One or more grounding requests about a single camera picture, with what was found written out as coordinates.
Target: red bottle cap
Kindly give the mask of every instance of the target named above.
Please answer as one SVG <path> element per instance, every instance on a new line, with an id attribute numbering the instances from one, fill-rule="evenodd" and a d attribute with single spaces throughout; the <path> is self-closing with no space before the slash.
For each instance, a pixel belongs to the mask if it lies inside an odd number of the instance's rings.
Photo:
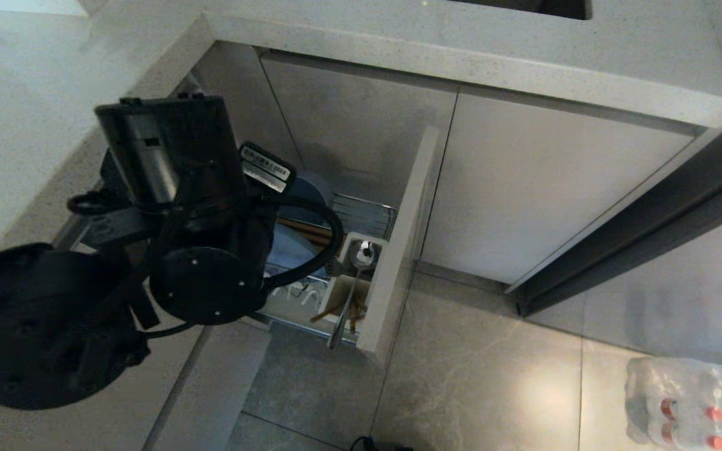
<path id="1" fill-rule="evenodd" d="M 668 420 L 676 420 L 676 404 L 678 402 L 673 398 L 665 398 L 662 400 L 659 408 L 662 410 L 662 414 L 667 417 Z"/>
<path id="2" fill-rule="evenodd" d="M 707 417 L 711 418 L 713 422 L 722 422 L 722 410 L 718 407 L 708 407 Z"/>
<path id="3" fill-rule="evenodd" d="M 722 449 L 722 437 L 713 435 L 707 437 L 707 445 L 712 449 Z"/>
<path id="4" fill-rule="evenodd" d="M 673 440 L 673 429 L 675 428 L 675 423 L 665 423 L 662 425 L 662 438 L 668 443 L 668 445 L 676 445 L 676 442 Z"/>

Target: sink opening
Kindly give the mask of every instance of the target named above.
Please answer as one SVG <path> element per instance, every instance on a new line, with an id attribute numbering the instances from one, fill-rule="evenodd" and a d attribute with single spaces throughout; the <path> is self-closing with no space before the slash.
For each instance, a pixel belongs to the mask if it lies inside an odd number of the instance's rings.
<path id="1" fill-rule="evenodd" d="M 517 9 L 576 20 L 592 18 L 589 0 L 451 0 L 496 8 Z"/>

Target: countertop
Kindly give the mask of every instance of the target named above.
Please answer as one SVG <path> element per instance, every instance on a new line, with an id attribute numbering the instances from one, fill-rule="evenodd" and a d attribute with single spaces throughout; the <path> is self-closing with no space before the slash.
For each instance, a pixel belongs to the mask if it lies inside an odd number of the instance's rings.
<path id="1" fill-rule="evenodd" d="M 95 105 L 168 95 L 217 40 L 722 126 L 702 0 L 592 0 L 578 21 L 445 0 L 109 0 L 0 11 L 0 248 L 52 240 L 97 179 Z"/>

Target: cabinet door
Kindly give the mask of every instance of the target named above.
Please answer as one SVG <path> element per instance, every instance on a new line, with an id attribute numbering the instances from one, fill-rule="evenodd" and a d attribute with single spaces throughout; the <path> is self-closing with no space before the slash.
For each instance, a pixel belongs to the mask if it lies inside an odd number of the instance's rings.
<path id="1" fill-rule="evenodd" d="M 367 295 L 369 310 L 356 346 L 381 362 L 389 357 L 414 266 L 422 251 L 444 152 L 440 136 L 436 127 L 424 129 L 389 245 L 381 254 Z"/>
<path id="2" fill-rule="evenodd" d="M 237 145 L 253 141 L 297 168 L 303 166 L 252 46 L 217 41 L 192 74 L 207 95 L 223 97 Z"/>
<path id="3" fill-rule="evenodd" d="M 693 139 L 681 125 L 465 88 L 422 259 L 515 283 Z"/>
<path id="4" fill-rule="evenodd" d="M 261 62 L 303 166 L 336 192 L 397 207 L 424 129 L 444 144 L 455 85 L 289 54 Z"/>

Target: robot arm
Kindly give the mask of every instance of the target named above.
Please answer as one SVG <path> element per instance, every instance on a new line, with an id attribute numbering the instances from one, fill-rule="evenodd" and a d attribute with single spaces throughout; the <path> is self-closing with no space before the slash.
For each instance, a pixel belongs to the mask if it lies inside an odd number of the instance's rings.
<path id="1" fill-rule="evenodd" d="M 332 210 L 286 196 L 295 168 L 251 143 L 236 148 L 221 98 L 126 99 L 95 112 L 110 145 L 106 185 L 127 196 L 70 200 L 91 216 L 84 242 L 95 254 L 41 243 L 0 252 L 0 405 L 85 399 L 143 362 L 149 339 L 263 308 L 273 288 L 316 271 L 341 246 Z M 332 239 L 309 262 L 264 277 L 282 205 L 323 216 Z M 124 246 L 146 240 L 132 264 Z M 182 326 L 138 330 L 132 314 L 143 329 L 158 323 L 146 279 Z"/>

